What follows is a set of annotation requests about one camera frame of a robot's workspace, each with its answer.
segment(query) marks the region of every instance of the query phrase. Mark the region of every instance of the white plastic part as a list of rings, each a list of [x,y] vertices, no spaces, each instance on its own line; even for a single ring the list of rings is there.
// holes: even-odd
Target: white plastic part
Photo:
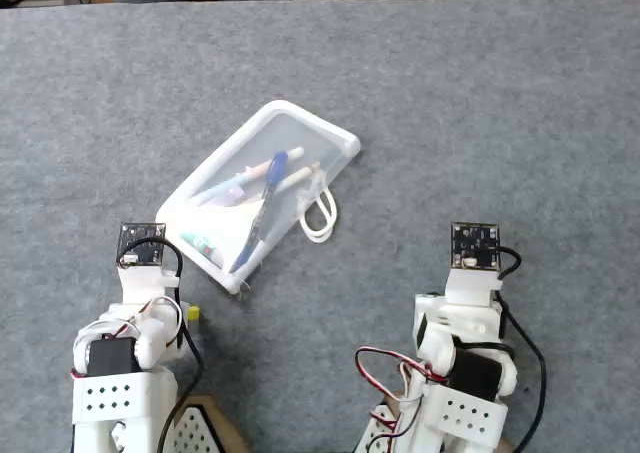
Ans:
[[[142,334],[136,340],[134,352],[140,368],[148,370],[158,362],[168,342],[165,323],[155,318],[144,317],[136,321]]]
[[[446,376],[456,358],[456,349],[451,334],[438,326],[433,323],[427,325],[418,357],[429,363],[434,373]]]
[[[200,408],[190,406],[185,409],[175,428],[173,453],[220,453],[215,432],[209,429]]]
[[[124,451],[155,452],[164,421],[176,400],[177,383],[166,368],[152,372],[78,378],[73,383],[74,448],[113,453],[115,430]],[[165,441],[173,452],[173,428]]]
[[[453,335],[468,343],[502,343],[498,333],[500,328],[500,305],[493,301],[490,306],[466,306],[450,304],[446,296],[416,295],[413,323],[413,337],[417,339],[423,316],[427,327],[420,347],[416,344],[419,358],[432,363],[435,373],[446,375],[455,361],[452,350]],[[475,349],[474,353],[499,361],[502,376],[498,387],[498,397],[508,396],[515,390],[517,369],[509,355],[492,349]]]
[[[273,101],[262,107],[220,145],[158,210],[156,221],[167,225],[167,239],[232,294],[240,291],[245,279],[318,198],[321,189],[310,191],[310,194],[304,196],[300,203],[301,197],[296,195],[295,191],[308,189],[308,181],[304,180],[296,183],[295,188],[274,197],[274,202],[276,198],[280,202],[277,211],[272,212],[271,217],[274,219],[267,231],[261,232],[261,241],[247,262],[233,273],[229,273],[228,268],[224,268],[229,260],[220,265],[217,261],[219,256],[215,254],[217,249],[228,248],[226,243],[212,244],[212,248],[207,248],[207,251],[212,249],[214,253],[209,256],[184,239],[187,233],[185,228],[190,226],[188,222],[181,222],[184,209],[190,204],[190,198],[216,184],[228,181],[234,175],[244,171],[247,166],[255,167],[264,163],[276,151],[290,151],[298,147],[304,149],[304,156],[294,160],[295,165],[287,163],[287,175],[299,176],[300,172],[305,173],[308,168],[311,168],[312,175],[316,172],[323,175],[326,180],[325,186],[328,186],[360,151],[360,141],[352,133],[292,103],[282,100]],[[242,185],[243,190],[246,190],[243,194],[246,194],[247,198],[253,198],[256,193],[261,192],[261,185],[264,188],[263,183],[264,181],[254,181],[253,184]],[[229,229],[228,225],[219,222],[216,217],[210,217],[209,223],[216,228],[224,225],[224,228]]]
[[[498,446],[507,407],[442,385],[430,385],[421,427],[431,427],[484,447]]]
[[[497,271],[451,268],[445,296],[451,304],[489,306],[491,292],[500,290],[501,286]]]
[[[154,269],[154,267],[146,266],[129,269],[144,268]],[[138,297],[135,290],[130,290],[130,293],[129,298]],[[111,304],[96,322],[79,330],[73,347],[73,365],[76,371],[80,374],[87,373],[90,343],[99,339],[104,333],[114,334],[122,325],[131,325],[127,327],[122,336],[136,338],[134,352],[143,370],[149,370],[161,361],[182,357],[185,349],[179,349],[177,342],[167,346],[167,343],[177,334],[180,325],[181,315],[178,313],[175,301],[164,295],[157,296],[150,301],[152,304],[144,313],[138,313],[144,303]]]
[[[395,420],[393,413],[387,405],[376,406],[373,410],[373,413],[381,418],[384,418],[385,420]],[[367,453],[367,446],[369,445],[369,443],[381,433],[392,433],[392,430],[384,423],[381,423],[380,421],[372,417],[369,420],[367,429],[364,430],[364,433],[360,438],[360,441],[358,442],[358,446],[356,446],[356,449],[353,453]],[[371,445],[369,453],[387,453],[388,447],[389,439],[380,438]]]
[[[167,288],[175,288],[180,278],[175,272],[159,266],[118,267],[122,284],[122,303],[144,304],[152,298],[164,296]]]

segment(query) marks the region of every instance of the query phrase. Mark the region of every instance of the metal bracket with holes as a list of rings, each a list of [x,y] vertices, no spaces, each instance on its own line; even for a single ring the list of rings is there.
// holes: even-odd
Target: metal bracket with holes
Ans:
[[[467,441],[495,448],[500,441],[507,407],[442,385],[429,388],[425,424]]]
[[[174,438],[175,453],[224,453],[215,430],[197,406],[184,411]]]

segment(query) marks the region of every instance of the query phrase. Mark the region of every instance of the transparent plastic pouch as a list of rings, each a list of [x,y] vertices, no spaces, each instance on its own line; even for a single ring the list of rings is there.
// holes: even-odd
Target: transparent plastic pouch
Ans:
[[[337,174],[358,138],[287,101],[262,107],[165,201],[166,237],[235,294]]]

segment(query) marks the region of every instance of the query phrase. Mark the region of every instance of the gray felt surface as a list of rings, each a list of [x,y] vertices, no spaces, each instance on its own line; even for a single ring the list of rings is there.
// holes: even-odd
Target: gray felt surface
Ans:
[[[75,330],[119,301],[118,225],[261,105],[359,135],[334,238],[295,229],[239,303],[192,264],[213,392],[258,452],[349,451],[379,395],[353,351],[412,353],[451,220],[497,221],[504,295],[546,352],[529,451],[638,451],[640,0],[88,6],[0,15],[0,436],[66,452]],[[520,369],[506,435],[532,418]],[[182,384],[191,364],[177,368]],[[391,377],[391,366],[383,378]]]

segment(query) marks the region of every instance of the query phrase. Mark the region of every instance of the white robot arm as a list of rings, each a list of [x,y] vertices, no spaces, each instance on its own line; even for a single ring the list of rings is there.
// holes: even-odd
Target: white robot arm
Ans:
[[[162,267],[164,247],[178,257],[175,272]],[[73,345],[72,452],[178,453],[173,420],[203,368],[179,297],[182,256],[164,239],[164,225],[125,224],[116,264],[122,303],[79,330]],[[161,364],[180,358],[185,343],[199,369],[176,401],[174,375]],[[206,434],[203,452],[217,453],[215,434]]]
[[[507,415],[501,398],[513,393],[517,378],[513,350],[502,342],[504,321],[512,317],[499,291],[520,257],[500,246],[497,225],[454,223],[451,239],[444,295],[417,295],[415,300],[413,337],[422,362],[414,367],[414,360],[386,352],[401,360],[400,371],[410,380],[405,381],[397,411],[385,404],[374,409],[355,453],[489,453],[498,446]],[[502,271],[501,251],[516,259]],[[538,358],[546,383],[544,360],[541,354]],[[379,387],[361,364],[358,368]],[[526,441],[542,414],[541,386],[538,415]],[[379,389],[389,396],[388,390]]]

